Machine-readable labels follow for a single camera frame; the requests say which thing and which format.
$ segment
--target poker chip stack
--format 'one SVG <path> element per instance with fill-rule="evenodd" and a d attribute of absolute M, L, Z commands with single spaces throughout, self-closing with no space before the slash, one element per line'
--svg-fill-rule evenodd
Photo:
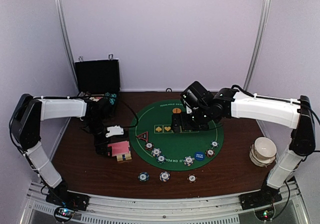
<path fill-rule="evenodd" d="M 167 171 L 161 172 L 160 175 L 159 175 L 159 179 L 160 179 L 160 181 L 162 181 L 162 182 L 167 182 L 167 181 L 169 181 L 169 179 L 170 179 L 170 173 L 167 172 Z"/>
<path fill-rule="evenodd" d="M 138 179 L 140 182 L 146 182 L 149 180 L 149 174 L 147 172 L 141 172 L 139 175 L 138 175 Z"/>
<path fill-rule="evenodd" d="M 214 150 L 206 150 L 205 151 L 205 155 L 208 157 L 208 158 L 212 158 L 214 155 L 215 155 L 215 151 Z"/>
<path fill-rule="evenodd" d="M 194 163 L 194 160 L 191 156 L 186 156 L 184 158 L 184 164 L 187 166 L 187 167 L 190 167 L 192 164 Z"/>
<path fill-rule="evenodd" d="M 147 150 L 147 151 L 151 151 L 153 148 L 154 148 L 154 144 L 152 142 L 147 142 L 145 145 L 144 145 L 144 148 Z"/>
<path fill-rule="evenodd" d="M 160 156 L 160 154 L 161 154 L 161 150 L 159 148 L 153 148 L 151 151 L 151 155 L 155 158 Z"/>
<path fill-rule="evenodd" d="M 195 183 L 197 181 L 197 177 L 193 174 L 190 174 L 187 178 L 190 183 Z"/>
<path fill-rule="evenodd" d="M 159 164 L 163 164 L 166 162 L 166 157 L 164 155 L 159 155 L 157 158 L 156 158 L 156 161 L 159 163 Z"/>

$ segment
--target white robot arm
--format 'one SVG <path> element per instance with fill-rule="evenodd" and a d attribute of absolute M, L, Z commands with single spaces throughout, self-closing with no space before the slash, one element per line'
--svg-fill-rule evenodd
<path fill-rule="evenodd" d="M 300 99 L 258 96 L 239 86 L 223 88 L 213 96 L 195 81 L 181 93 L 181 102 L 186 112 L 172 115 L 171 127 L 175 133 L 181 130 L 205 131 L 209 128 L 208 122 L 218 123 L 222 118 L 249 118 L 293 129 L 291 143 L 267 175 L 261 191 L 250 193 L 251 198 L 240 196 L 243 209 L 256 207 L 254 200 L 259 200 L 259 206 L 271 203 L 290 174 L 316 148 L 314 120 L 307 96 L 302 95 Z"/>
<path fill-rule="evenodd" d="M 49 188 L 47 202 L 85 211 L 89 197 L 68 191 L 66 181 L 54 168 L 42 147 L 41 121 L 67 117 L 83 118 L 90 133 L 94 135 L 96 153 L 111 157 L 112 148 L 108 147 L 110 137 L 123 135 L 124 130 L 120 126 L 104 127 L 101 116 L 108 101 L 101 99 L 96 102 L 87 97 L 35 98 L 29 94 L 21 96 L 10 120 L 10 135 L 19 144 L 16 146 L 28 160 L 32 170 Z"/>

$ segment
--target lavender wall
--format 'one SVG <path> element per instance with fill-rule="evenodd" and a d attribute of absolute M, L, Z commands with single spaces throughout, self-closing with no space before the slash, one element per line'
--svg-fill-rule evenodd
<path fill-rule="evenodd" d="M 320 115 L 320 0 L 272 0 L 256 70 L 249 90 L 260 95 L 299 98 L 309 96 Z M 290 130 L 265 123 L 280 152 L 290 142 Z M 316 123 L 317 149 L 320 149 Z M 296 178 L 312 223 L 320 220 L 320 156 L 300 165 Z"/>
<path fill-rule="evenodd" d="M 120 59 L 124 91 L 242 84 L 262 0 L 62 0 L 74 59 Z"/>
<path fill-rule="evenodd" d="M 74 95 L 54 0 L 0 0 L 0 222 L 18 220 L 33 172 L 9 139 L 8 123 L 23 93 Z M 41 137 L 53 150 L 65 119 L 47 120 Z"/>

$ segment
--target green poker mat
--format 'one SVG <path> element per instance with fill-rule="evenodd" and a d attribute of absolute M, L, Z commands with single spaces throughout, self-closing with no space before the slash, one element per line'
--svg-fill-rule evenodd
<path fill-rule="evenodd" d="M 221 150 L 224 141 L 224 131 L 220 124 L 213 121 L 209 123 L 208 131 L 184 131 L 174 133 L 171 130 L 171 116 L 173 113 L 185 111 L 180 100 L 163 100 L 152 103 L 137 114 L 139 123 L 129 131 L 130 144 L 135 152 L 147 163 L 167 171 L 188 171 L 204 166 L 211 162 Z M 148 142 L 153 143 L 154 148 L 161 149 L 161 154 L 166 157 L 165 163 L 158 163 L 157 158 L 151 155 L 151 150 L 145 149 L 146 141 L 137 136 L 148 137 Z M 219 146 L 211 147 L 211 142 L 216 141 Z M 213 149 L 215 155 L 207 157 L 206 150 Z M 202 152 L 204 160 L 196 160 L 195 153 Z M 187 156 L 193 158 L 193 164 L 186 166 L 184 159 Z"/>

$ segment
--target black case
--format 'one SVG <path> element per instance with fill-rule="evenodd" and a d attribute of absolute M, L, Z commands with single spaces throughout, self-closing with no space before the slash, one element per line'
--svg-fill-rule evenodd
<path fill-rule="evenodd" d="M 105 117 L 112 116 L 118 104 L 120 91 L 119 60 L 77 61 L 75 74 L 79 92 L 91 95 L 116 94 L 114 104 L 105 113 Z"/>

